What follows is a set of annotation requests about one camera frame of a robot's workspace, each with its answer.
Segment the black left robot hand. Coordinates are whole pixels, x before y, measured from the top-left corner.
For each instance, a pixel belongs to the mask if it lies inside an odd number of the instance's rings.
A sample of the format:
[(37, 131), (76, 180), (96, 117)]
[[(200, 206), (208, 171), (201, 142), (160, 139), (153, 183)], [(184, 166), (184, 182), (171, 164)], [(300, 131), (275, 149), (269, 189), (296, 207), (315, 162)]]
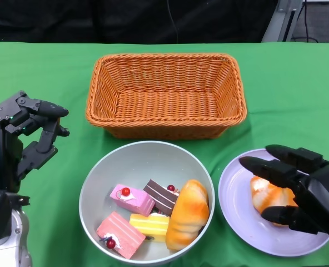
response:
[(56, 153), (56, 137), (69, 131), (60, 119), (69, 111), (19, 91), (0, 103), (0, 190), (19, 192), (21, 181)]

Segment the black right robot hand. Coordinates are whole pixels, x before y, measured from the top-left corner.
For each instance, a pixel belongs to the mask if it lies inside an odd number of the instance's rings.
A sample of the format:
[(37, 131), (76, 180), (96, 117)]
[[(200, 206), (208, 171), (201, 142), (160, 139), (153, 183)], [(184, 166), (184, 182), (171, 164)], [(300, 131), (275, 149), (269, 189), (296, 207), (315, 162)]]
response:
[(268, 145), (271, 161), (245, 156), (240, 164), (273, 185), (289, 188), (296, 206), (272, 206), (261, 216), (291, 230), (329, 235), (329, 161), (321, 154), (282, 145)]

